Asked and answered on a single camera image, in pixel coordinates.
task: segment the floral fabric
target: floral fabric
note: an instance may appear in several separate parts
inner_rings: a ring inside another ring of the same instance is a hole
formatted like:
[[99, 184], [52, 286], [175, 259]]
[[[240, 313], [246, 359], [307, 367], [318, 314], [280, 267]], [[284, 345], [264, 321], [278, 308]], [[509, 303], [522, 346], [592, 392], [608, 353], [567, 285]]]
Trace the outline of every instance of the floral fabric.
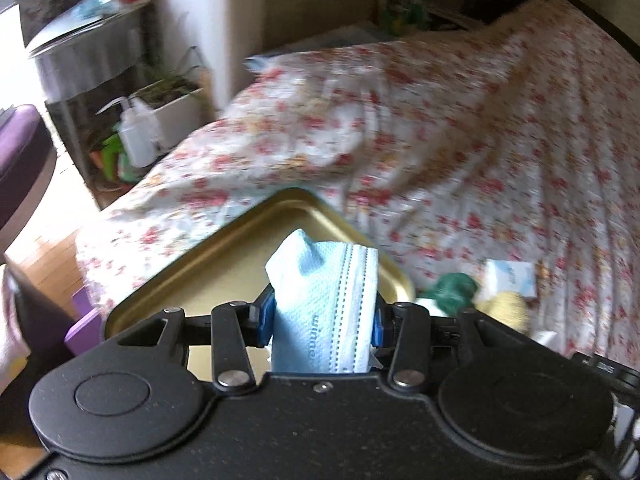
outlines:
[[640, 66], [564, 0], [477, 32], [278, 58], [78, 237], [105, 313], [289, 186], [412, 277], [538, 262], [534, 329], [640, 367]]

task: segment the yellow cloth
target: yellow cloth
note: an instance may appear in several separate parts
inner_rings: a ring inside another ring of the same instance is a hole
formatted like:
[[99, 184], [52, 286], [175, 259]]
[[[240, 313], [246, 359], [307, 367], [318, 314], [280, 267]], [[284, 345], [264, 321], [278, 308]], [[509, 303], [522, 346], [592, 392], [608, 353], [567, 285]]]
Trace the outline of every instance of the yellow cloth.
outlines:
[[476, 308], [521, 334], [529, 331], [527, 303], [517, 292], [498, 292], [490, 300], [478, 303]]

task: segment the tray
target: tray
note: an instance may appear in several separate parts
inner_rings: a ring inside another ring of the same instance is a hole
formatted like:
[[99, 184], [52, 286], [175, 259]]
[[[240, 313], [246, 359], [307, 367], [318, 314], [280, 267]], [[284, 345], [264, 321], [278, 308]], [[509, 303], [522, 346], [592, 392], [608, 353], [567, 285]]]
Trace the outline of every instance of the tray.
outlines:
[[[163, 308], [180, 306], [187, 316], [209, 314], [231, 300], [253, 301], [268, 284], [264, 265], [284, 238], [302, 228], [315, 241], [373, 243], [321, 199], [300, 188], [282, 190], [238, 217], [141, 286], [110, 313], [109, 338]], [[411, 280], [379, 253], [378, 291], [387, 303], [413, 301]], [[267, 350], [248, 349], [258, 380], [269, 369]], [[210, 348], [191, 347], [188, 369], [211, 380]]]

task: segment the floral bedsheet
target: floral bedsheet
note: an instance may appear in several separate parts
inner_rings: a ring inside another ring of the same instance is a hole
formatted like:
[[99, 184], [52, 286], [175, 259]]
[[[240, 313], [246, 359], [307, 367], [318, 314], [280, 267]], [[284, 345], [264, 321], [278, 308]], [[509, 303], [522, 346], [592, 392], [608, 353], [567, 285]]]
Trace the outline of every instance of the floral bedsheet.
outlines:
[[538, 262], [534, 328], [640, 368], [640, 65], [565, 0], [473, 33], [291, 54], [78, 236], [119, 301], [277, 189], [313, 190], [425, 288]]

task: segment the white planter box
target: white planter box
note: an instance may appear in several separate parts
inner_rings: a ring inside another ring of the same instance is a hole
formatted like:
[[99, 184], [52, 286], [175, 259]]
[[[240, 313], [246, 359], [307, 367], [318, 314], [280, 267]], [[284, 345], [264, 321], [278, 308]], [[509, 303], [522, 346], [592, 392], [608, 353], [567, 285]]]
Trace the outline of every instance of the white planter box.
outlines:
[[204, 124], [204, 98], [204, 90], [198, 88], [155, 110], [139, 97], [133, 97], [132, 101], [136, 114], [145, 120], [149, 136], [158, 143], [163, 153], [167, 153]]

